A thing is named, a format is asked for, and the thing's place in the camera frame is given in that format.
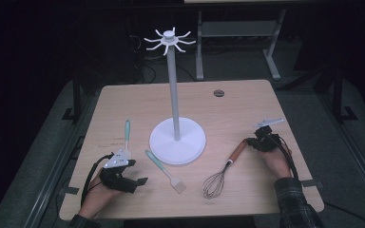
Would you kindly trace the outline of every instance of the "round white base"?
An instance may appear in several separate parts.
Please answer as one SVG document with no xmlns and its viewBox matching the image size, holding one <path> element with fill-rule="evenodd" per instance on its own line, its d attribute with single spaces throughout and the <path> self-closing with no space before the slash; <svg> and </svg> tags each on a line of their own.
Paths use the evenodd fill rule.
<svg viewBox="0 0 365 228">
<path fill-rule="evenodd" d="M 174 138 L 173 118 L 159 123 L 150 135 L 150 148 L 155 156 L 168 164 L 186 164 L 195 160 L 205 148 L 206 137 L 196 122 L 180 117 L 180 140 Z"/>
</svg>

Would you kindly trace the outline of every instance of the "white mug tree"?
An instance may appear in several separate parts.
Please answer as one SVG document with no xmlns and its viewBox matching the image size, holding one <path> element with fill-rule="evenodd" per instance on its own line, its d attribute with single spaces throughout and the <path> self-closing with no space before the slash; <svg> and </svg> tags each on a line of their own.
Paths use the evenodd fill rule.
<svg viewBox="0 0 365 228">
<path fill-rule="evenodd" d="M 185 52 L 177 44 L 191 45 L 195 41 L 185 42 L 180 40 L 179 38 L 188 36 L 190 32 L 187 32 L 184 36 L 175 36 L 175 28 L 165 31 L 163 35 L 157 30 L 156 33 L 162 38 L 157 40 L 144 39 L 151 43 L 160 42 L 157 46 L 147 48 L 147 50 L 165 46 L 163 55 L 167 55 L 173 117 L 162 121 L 153 129 L 149 140 L 150 149 L 162 162 L 168 164 L 186 164 L 195 160 L 202 153 L 206 144 L 206 137 L 199 124 L 188 118 L 179 116 L 174 47 L 181 52 Z"/>
</svg>

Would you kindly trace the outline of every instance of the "human hand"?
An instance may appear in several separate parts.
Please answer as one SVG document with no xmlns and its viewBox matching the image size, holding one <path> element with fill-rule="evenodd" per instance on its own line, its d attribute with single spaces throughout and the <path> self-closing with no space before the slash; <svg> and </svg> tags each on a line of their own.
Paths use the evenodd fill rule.
<svg viewBox="0 0 365 228">
<path fill-rule="evenodd" d="M 292 151 L 285 144 L 282 146 L 291 156 Z M 258 155 L 265 160 L 266 166 L 278 179 L 292 177 L 289 164 L 278 147 L 269 152 L 258 151 Z"/>
<path fill-rule="evenodd" d="M 86 219 L 93 219 L 113 198 L 123 193 L 105 187 L 99 177 L 101 171 L 91 181 L 85 201 L 78 212 L 79 216 Z"/>
</svg>

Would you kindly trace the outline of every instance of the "wire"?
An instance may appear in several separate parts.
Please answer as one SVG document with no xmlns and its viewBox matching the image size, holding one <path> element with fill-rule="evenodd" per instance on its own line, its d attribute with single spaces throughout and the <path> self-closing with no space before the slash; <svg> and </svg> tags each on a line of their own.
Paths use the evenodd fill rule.
<svg viewBox="0 0 365 228">
<path fill-rule="evenodd" d="M 136 40 L 138 40 L 138 46 L 136 47 L 136 49 L 131 49 L 132 52 L 137 53 L 139 48 L 141 48 L 141 45 L 142 45 L 141 38 L 139 38 L 136 35 L 129 35 L 129 38 L 135 38 Z"/>
<path fill-rule="evenodd" d="M 100 183 L 102 183 L 102 182 L 100 181 L 100 182 L 98 182 L 98 183 L 94 184 L 91 188 L 89 188 L 89 189 L 87 190 L 87 192 L 90 192 L 90 190 L 91 190 L 91 189 L 93 189 L 93 188 L 97 187 L 97 185 L 99 185 Z"/>
<path fill-rule="evenodd" d="M 295 163 L 293 162 L 292 156 L 289 155 L 289 153 L 283 148 L 283 146 L 280 143 L 278 143 L 274 139 L 272 139 L 272 137 L 270 137 L 269 135 L 264 135 L 264 136 L 267 137 L 269 140 L 271 140 L 280 149 L 280 151 L 283 153 L 284 157 L 286 158 L 287 162 L 289 163 L 290 169 L 292 169 L 293 177 L 298 180 L 298 170 L 295 167 Z M 284 139 L 281 137 L 279 137 L 279 138 L 282 139 L 283 143 L 287 146 Z"/>
<path fill-rule="evenodd" d="M 329 202 L 327 202 L 327 201 L 323 201 L 324 202 L 324 204 L 325 205 L 327 205 L 327 206 L 330 206 L 330 207 L 333 207 L 333 208 L 335 208 L 335 209 L 337 209 L 337 210 L 339 210 L 339 211 L 342 211 L 342 212 L 345 212 L 345 213 L 347 213 L 347 214 L 349 214 L 349 215 L 351 215 L 351 216 L 354 216 L 354 217 L 356 217 L 356 218 L 358 218 L 358 219 L 361 219 L 361 220 L 363 220 L 364 222 L 365 222 L 365 218 L 364 217 L 362 217 L 362 216 L 360 216 L 360 215 L 357 215 L 357 214 L 355 214 L 355 213 L 353 213 L 353 212 L 350 212 L 350 211 L 348 211 L 348 210 L 346 210 L 346 209 L 343 209 L 343 208 L 341 208 L 341 207 L 338 207 L 338 206 L 335 206 L 335 205 L 333 205 L 333 204 L 331 204 L 331 203 L 329 203 Z"/>
<path fill-rule="evenodd" d="M 84 139 L 85 138 L 85 136 L 80 136 L 79 138 L 78 138 L 78 141 L 76 142 L 76 144 L 75 144 L 75 146 L 73 147 L 73 149 L 72 149 L 72 152 L 70 153 L 70 155 L 69 155 L 69 157 L 67 158 L 67 162 L 66 162 L 66 164 L 64 165 L 64 167 L 62 168 L 62 170 L 61 170 L 61 174 L 60 174 L 60 177 L 62 177 L 62 175 L 64 174 L 64 172 L 65 172 L 65 169 L 67 168 L 67 166 L 68 166 L 68 164 L 69 164 L 69 162 L 71 161 L 71 160 L 74 160 L 74 158 L 73 158 L 73 156 L 82 148 L 82 145 L 83 145 L 83 143 L 81 142 L 81 140 L 82 139 Z M 60 181 L 60 179 L 58 179 L 58 181 L 56 182 L 56 184 L 55 184 L 55 188 L 58 186 L 58 183 L 59 183 L 59 181 Z M 64 184 L 65 184 L 65 182 L 67 182 L 67 179 L 66 180 L 64 180 L 64 182 L 62 183 L 62 185 L 61 185 L 61 188 L 64 186 Z M 58 219 L 58 215 L 59 215 L 59 209 L 58 209 L 58 205 L 57 205 L 57 200 L 55 201 L 55 203 L 56 203 L 56 218 L 55 218 L 55 221 L 54 221 L 54 223 L 52 224 L 52 226 L 55 224 L 55 222 L 56 222 L 56 220 Z M 44 217 L 44 215 L 46 214 L 46 212 L 47 212 L 47 207 L 46 207 L 46 209 L 44 210 L 44 213 L 43 213 L 43 216 L 42 216 L 42 218 Z M 39 224 L 38 224 L 38 226 L 37 227 L 40 227 L 41 226 L 41 222 L 42 222 L 42 219 L 40 219 L 40 222 L 39 222 Z"/>
<path fill-rule="evenodd" d="M 149 68 L 150 70 L 153 71 L 153 78 L 149 82 L 146 81 L 146 78 L 144 77 L 144 74 L 142 74 L 143 84 L 151 84 L 151 83 L 153 83 L 153 81 L 155 81 L 155 79 L 156 79 L 156 70 L 154 68 L 146 65 L 146 64 L 142 64 L 142 66 L 143 67 L 147 67 L 147 68 Z"/>
<path fill-rule="evenodd" d="M 152 67 L 150 67 L 150 66 L 147 66 L 147 65 L 144 65 L 145 67 L 149 67 L 150 69 L 152 69 L 154 72 L 156 72 L 155 71 L 155 69 L 153 69 Z M 179 66 L 179 65 L 176 65 L 176 68 L 179 68 L 179 69 L 181 69 L 182 71 L 184 71 L 190 78 L 191 78 L 191 80 L 193 81 L 193 82 L 197 82 L 197 80 L 194 78 L 194 76 L 192 76 L 192 74 L 187 70 L 187 69 L 185 69 L 184 67 L 182 67 L 182 66 Z"/>
<path fill-rule="evenodd" d="M 91 167 L 90 172 L 87 175 L 86 181 L 85 181 L 85 186 L 83 188 L 83 192 L 82 192 L 82 198 L 81 198 L 81 206 L 83 204 L 83 202 L 85 201 L 86 195 L 89 191 L 88 186 L 90 185 L 90 181 L 91 178 L 93 177 L 94 172 L 96 171 L 97 166 L 99 165 L 99 163 L 104 160 L 104 159 L 111 159 L 111 157 L 114 156 L 114 153 L 111 153 L 109 155 L 104 155 L 102 156 L 98 161 L 96 161 L 93 164 L 93 167 Z"/>
</svg>

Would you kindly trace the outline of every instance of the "wooden table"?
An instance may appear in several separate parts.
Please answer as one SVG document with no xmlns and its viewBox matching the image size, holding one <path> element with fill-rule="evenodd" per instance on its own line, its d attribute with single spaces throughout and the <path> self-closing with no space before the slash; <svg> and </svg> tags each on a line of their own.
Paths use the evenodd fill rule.
<svg viewBox="0 0 365 228">
<path fill-rule="evenodd" d="M 224 91 L 215 97 L 214 91 Z M 124 193 L 112 201 L 97 218 L 148 219 L 231 215 L 258 215 L 279 211 L 273 183 L 276 180 L 256 151 L 246 146 L 225 174 L 221 195 L 205 199 L 202 184 L 220 172 L 227 158 L 245 138 L 254 137 L 253 124 L 265 118 L 284 118 L 279 101 L 268 81 L 225 81 L 179 83 L 180 116 L 197 122 L 206 134 L 203 153 L 182 166 L 165 165 L 171 174 L 183 180 L 187 189 L 180 195 L 168 177 L 146 156 L 153 128 L 171 118 L 168 84 L 106 86 L 97 103 L 86 139 L 69 186 L 79 188 L 77 195 L 66 194 L 61 219 L 69 220 L 80 208 L 86 176 L 103 155 L 124 147 L 125 120 L 131 122 L 129 150 L 136 164 L 124 171 L 124 177 L 136 180 L 148 177 L 146 185 L 134 194 Z M 274 133 L 288 143 L 301 181 L 311 174 L 298 148 L 289 123 L 272 125 Z M 316 187 L 303 188 L 308 202 L 317 211 L 323 202 Z"/>
</svg>

